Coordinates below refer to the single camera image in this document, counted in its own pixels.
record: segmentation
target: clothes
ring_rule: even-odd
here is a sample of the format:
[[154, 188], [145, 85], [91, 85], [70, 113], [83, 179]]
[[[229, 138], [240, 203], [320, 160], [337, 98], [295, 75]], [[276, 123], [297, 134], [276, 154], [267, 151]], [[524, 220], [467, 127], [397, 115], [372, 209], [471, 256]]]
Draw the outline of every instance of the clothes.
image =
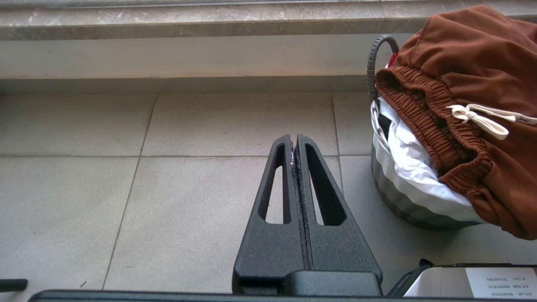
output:
[[379, 94], [425, 147], [439, 180], [483, 220], [530, 240], [537, 239], [537, 127], [487, 116], [509, 130], [499, 140], [448, 106], [536, 117], [536, 42], [536, 24], [476, 6], [432, 16], [376, 75]]
[[394, 159], [395, 173], [425, 193], [424, 198], [417, 198], [415, 193], [412, 194], [411, 201], [456, 221], [484, 223], [465, 196], [438, 181], [431, 157], [395, 110], [382, 97], [379, 97], [379, 105], [381, 116], [391, 121], [389, 131], [385, 133], [388, 133], [388, 147]]

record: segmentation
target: drawstring knot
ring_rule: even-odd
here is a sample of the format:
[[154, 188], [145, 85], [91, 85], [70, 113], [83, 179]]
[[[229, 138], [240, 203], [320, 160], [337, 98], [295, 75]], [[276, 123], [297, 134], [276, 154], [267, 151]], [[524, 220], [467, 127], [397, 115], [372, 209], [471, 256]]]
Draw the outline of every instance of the drawstring knot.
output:
[[485, 130], [487, 133], [489, 133], [490, 135], [494, 136], [495, 138], [499, 140], [504, 140], [509, 134], [509, 131], [504, 126], [498, 124], [497, 122], [489, 118], [486, 118], [484, 116], [480, 116], [479, 114], [475, 113], [472, 110], [481, 111], [490, 116], [502, 118], [512, 123], [518, 121], [520, 123], [528, 124], [528, 125], [537, 124], [537, 118], [527, 117], [518, 112], [511, 112], [511, 111], [505, 111], [505, 110], [500, 110], [496, 108], [489, 108], [489, 107], [485, 107], [485, 106], [477, 105], [477, 104], [469, 104], [466, 107], [462, 105], [452, 105], [452, 106], [448, 106], [447, 108], [450, 108], [451, 114], [454, 117], [461, 119], [463, 123], [467, 123], [468, 121], [473, 121], [481, 129]]

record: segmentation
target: basket handle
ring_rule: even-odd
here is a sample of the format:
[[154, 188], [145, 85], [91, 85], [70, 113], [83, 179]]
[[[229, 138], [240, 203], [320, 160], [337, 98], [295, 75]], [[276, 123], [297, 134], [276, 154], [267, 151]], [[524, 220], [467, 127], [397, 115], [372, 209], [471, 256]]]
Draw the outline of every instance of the basket handle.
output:
[[388, 44], [390, 44], [391, 52], [399, 52], [399, 45], [397, 45], [397, 41], [390, 34], [381, 35], [375, 40], [375, 43], [373, 43], [373, 47], [371, 47], [369, 57], [367, 58], [367, 90], [369, 91], [369, 100], [371, 102], [377, 102], [377, 98], [379, 97], [379, 93], [375, 88], [375, 62], [376, 54], [384, 42], [388, 42]]

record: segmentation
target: floor tile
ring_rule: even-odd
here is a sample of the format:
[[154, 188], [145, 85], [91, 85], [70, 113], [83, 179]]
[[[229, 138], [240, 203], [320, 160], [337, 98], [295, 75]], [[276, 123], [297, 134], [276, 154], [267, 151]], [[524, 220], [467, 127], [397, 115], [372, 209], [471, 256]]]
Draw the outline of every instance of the floor tile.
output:
[[[339, 181], [337, 157], [326, 162]], [[142, 158], [105, 289], [231, 292], [265, 164], [265, 157]], [[281, 198], [279, 179], [273, 192]]]
[[384, 293], [420, 258], [435, 264], [469, 262], [537, 263], [537, 241], [524, 241], [486, 225], [433, 232], [413, 227], [395, 216], [378, 195], [369, 156], [341, 156], [345, 200], [383, 273]]
[[2, 97], [0, 154], [139, 155], [155, 97]]
[[371, 114], [367, 93], [334, 94], [340, 155], [371, 154]]
[[0, 278], [46, 289], [100, 290], [137, 158], [0, 159]]
[[285, 134], [305, 134], [338, 155], [330, 94], [159, 96], [144, 155], [268, 155]]

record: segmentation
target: laundry basket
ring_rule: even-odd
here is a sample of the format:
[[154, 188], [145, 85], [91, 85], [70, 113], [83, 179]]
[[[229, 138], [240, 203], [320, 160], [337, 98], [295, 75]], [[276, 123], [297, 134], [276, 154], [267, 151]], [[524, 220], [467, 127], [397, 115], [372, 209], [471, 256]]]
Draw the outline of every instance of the laundry basket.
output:
[[425, 193], [397, 174], [387, 136], [379, 122], [381, 103], [374, 81], [376, 55], [384, 42], [390, 45], [393, 53], [399, 51], [394, 37], [387, 34], [382, 35], [373, 44], [367, 62], [367, 85], [371, 100], [371, 122], [374, 130], [371, 169], [380, 197], [395, 215], [419, 228], [457, 229], [484, 223], [469, 203], [461, 205], [444, 200], [438, 195]]

